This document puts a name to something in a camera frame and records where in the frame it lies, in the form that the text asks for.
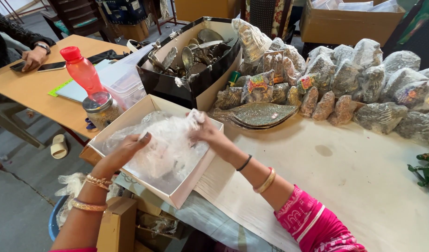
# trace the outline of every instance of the smartphone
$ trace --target smartphone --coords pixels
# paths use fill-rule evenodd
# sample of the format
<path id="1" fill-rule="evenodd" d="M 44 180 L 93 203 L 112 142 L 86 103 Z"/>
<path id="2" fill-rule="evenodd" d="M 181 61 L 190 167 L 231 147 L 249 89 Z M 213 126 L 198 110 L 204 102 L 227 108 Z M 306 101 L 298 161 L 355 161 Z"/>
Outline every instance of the smartphone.
<path id="1" fill-rule="evenodd" d="M 109 55 L 116 55 L 116 52 L 112 49 L 102 52 L 102 53 L 98 53 L 97 55 L 93 55 L 91 57 L 88 57 L 87 59 L 92 63 L 92 64 L 97 64 L 99 62 L 101 62 L 104 59 L 107 59 L 109 57 Z"/>
<path id="2" fill-rule="evenodd" d="M 10 66 L 9 68 L 16 71 L 16 72 L 21 72 L 21 69 L 23 69 L 23 67 L 25 66 L 26 62 L 22 61 L 20 63 L 17 63 L 15 65 Z"/>
<path id="3" fill-rule="evenodd" d="M 38 72 L 46 72 L 46 71 L 54 71 L 65 68 L 65 61 L 57 62 L 57 63 L 49 63 L 44 64 L 37 69 Z"/>

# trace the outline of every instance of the white slipper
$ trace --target white slipper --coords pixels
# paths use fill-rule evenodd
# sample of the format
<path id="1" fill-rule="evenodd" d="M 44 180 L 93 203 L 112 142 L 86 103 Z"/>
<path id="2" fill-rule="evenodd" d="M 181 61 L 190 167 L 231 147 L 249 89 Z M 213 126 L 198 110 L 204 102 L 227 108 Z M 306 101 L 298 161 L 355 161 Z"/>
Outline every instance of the white slipper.
<path id="1" fill-rule="evenodd" d="M 51 155 L 55 159 L 64 158 L 68 154 L 68 147 L 66 146 L 65 136 L 60 134 L 53 138 L 53 145 L 51 146 Z"/>

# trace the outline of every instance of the green animal figurine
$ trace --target green animal figurine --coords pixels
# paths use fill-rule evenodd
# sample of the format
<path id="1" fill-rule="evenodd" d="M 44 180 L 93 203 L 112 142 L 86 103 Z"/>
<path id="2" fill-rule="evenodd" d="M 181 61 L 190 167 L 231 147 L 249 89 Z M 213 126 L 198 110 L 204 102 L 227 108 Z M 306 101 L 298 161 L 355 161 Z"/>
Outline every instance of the green animal figurine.
<path id="1" fill-rule="evenodd" d="M 421 155 L 416 156 L 417 159 L 419 160 L 426 160 L 428 163 L 425 166 L 417 166 L 417 167 L 413 167 L 412 165 L 408 164 L 408 169 L 411 172 L 417 171 L 417 170 L 422 170 L 424 173 L 424 180 L 425 182 L 418 182 L 419 186 L 425 186 L 427 184 L 429 184 L 429 153 L 424 153 Z"/>

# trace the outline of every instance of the pink sleeve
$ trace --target pink sleeve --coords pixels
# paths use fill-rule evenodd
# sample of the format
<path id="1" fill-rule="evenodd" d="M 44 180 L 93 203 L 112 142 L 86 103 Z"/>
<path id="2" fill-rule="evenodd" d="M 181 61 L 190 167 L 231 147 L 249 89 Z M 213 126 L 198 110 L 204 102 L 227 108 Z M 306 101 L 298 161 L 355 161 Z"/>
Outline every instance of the pink sleeve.
<path id="1" fill-rule="evenodd" d="M 297 185 L 274 215 L 302 252 L 367 252 L 333 212 Z"/>
<path id="2" fill-rule="evenodd" d="M 96 252 L 97 248 L 74 248 L 74 249 L 59 249 L 50 250 L 49 252 Z"/>

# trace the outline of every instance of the gold bangle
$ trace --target gold bangle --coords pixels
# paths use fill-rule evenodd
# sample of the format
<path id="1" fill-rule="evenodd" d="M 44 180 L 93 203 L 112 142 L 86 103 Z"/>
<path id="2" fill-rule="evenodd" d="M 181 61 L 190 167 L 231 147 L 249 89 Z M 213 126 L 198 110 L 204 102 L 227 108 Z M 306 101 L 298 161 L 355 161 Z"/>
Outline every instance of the gold bangle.
<path id="1" fill-rule="evenodd" d="M 275 169 L 273 169 L 272 167 L 269 167 L 270 169 L 270 174 L 267 177 L 266 181 L 264 181 L 264 183 L 262 184 L 262 186 L 258 187 L 258 188 L 253 188 L 253 190 L 256 193 L 263 193 L 264 191 L 267 190 L 267 188 L 272 184 L 273 180 L 275 179 Z"/>
<path id="2" fill-rule="evenodd" d="M 93 181 L 93 182 L 98 183 L 98 184 L 105 184 L 105 185 L 111 185 L 111 184 L 113 184 L 113 182 L 111 180 L 106 181 L 105 178 L 102 178 L 102 179 L 95 178 L 95 177 L 93 177 L 90 174 L 87 174 L 87 180 L 88 181 Z"/>
<path id="3" fill-rule="evenodd" d="M 107 209 L 107 204 L 103 206 L 96 206 L 78 201 L 76 198 L 72 199 L 72 206 L 77 209 L 94 212 L 104 212 Z"/>
<path id="4" fill-rule="evenodd" d="M 101 183 L 96 183 L 96 182 L 94 182 L 94 181 L 90 181 L 90 180 L 85 180 L 86 182 L 89 182 L 90 184 L 92 184 L 92 185 L 94 185 L 94 186 L 99 186 L 99 187 L 101 187 L 101 188 L 104 188 L 104 189 L 106 189 L 107 190 L 107 192 L 110 192 L 110 190 L 109 190 L 109 187 L 107 187 L 107 186 L 105 186 L 105 185 L 103 185 L 103 184 L 101 184 Z"/>

